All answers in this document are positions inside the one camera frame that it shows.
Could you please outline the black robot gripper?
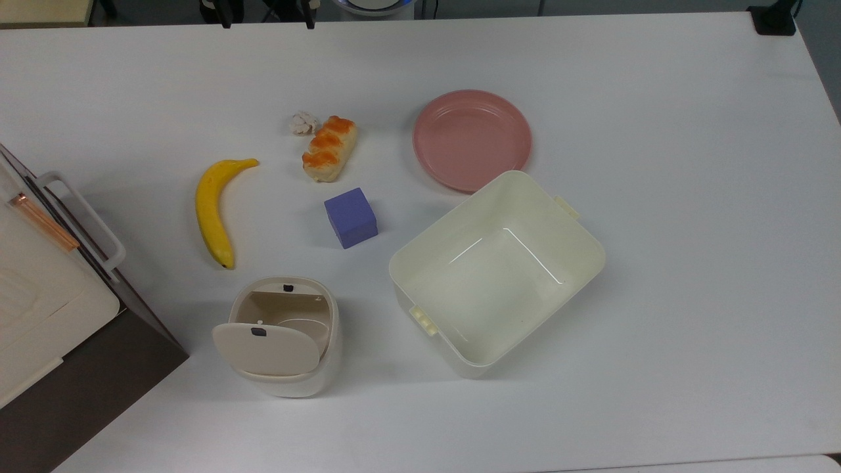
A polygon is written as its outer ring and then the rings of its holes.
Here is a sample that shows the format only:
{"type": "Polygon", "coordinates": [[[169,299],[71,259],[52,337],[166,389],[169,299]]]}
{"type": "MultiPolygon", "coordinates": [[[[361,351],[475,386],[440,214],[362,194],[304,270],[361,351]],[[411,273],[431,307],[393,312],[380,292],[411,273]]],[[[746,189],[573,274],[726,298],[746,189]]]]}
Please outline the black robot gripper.
{"type": "MultiPolygon", "coordinates": [[[[244,3],[246,1],[201,1],[201,10],[216,10],[219,18],[219,23],[223,29],[231,29],[233,24],[233,10],[244,10],[244,3]]],[[[304,24],[307,30],[315,29],[315,19],[317,10],[321,8],[321,1],[318,0],[301,0],[301,1],[259,1],[267,10],[302,10],[304,16],[304,24]]]]}

